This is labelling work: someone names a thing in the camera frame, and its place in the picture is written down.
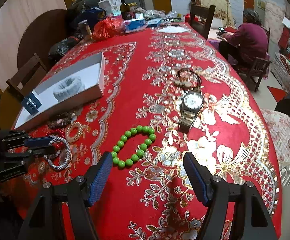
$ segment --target white gift bag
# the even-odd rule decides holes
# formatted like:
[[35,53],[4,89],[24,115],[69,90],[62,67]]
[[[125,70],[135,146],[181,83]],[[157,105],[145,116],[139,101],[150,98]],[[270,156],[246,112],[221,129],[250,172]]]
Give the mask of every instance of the white gift bag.
[[111,13],[114,16],[121,15],[120,12],[121,0],[100,0],[98,2],[98,6],[104,9],[107,15],[110,15]]

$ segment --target black plastic bag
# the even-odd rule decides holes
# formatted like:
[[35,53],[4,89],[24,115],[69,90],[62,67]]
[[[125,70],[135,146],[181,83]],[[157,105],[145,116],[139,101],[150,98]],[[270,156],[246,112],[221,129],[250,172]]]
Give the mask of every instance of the black plastic bag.
[[62,41],[52,46],[48,53],[48,59],[56,64],[71,48],[73,48],[78,42],[83,39],[83,35],[80,32],[75,33]]
[[97,7],[98,2],[99,0],[76,0],[73,2],[67,10],[67,24],[70,25],[77,16],[93,7]]

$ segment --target woman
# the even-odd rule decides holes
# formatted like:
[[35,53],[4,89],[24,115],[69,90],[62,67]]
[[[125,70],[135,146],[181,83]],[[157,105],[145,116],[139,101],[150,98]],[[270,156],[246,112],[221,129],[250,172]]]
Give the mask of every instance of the woman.
[[252,9],[243,11],[244,23],[233,34],[222,34],[227,40],[220,42],[220,53],[228,60],[230,54],[239,63],[252,65],[255,57],[265,58],[268,41],[265,30],[261,27],[258,13]]

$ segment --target watch face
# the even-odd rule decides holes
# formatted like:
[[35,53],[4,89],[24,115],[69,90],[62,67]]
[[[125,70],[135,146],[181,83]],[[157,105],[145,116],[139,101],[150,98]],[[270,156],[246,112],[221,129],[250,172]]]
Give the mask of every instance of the watch face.
[[201,109],[203,106],[203,98],[201,95],[196,93],[188,93],[184,96],[184,105],[193,110]]

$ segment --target glass bottle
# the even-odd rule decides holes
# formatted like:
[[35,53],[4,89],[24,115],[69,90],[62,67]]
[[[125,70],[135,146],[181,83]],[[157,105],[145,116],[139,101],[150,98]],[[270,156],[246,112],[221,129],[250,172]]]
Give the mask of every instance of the glass bottle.
[[124,20],[131,20],[133,18],[132,14],[130,12],[130,7],[125,2],[125,0],[121,0],[120,12],[121,12],[121,16]]

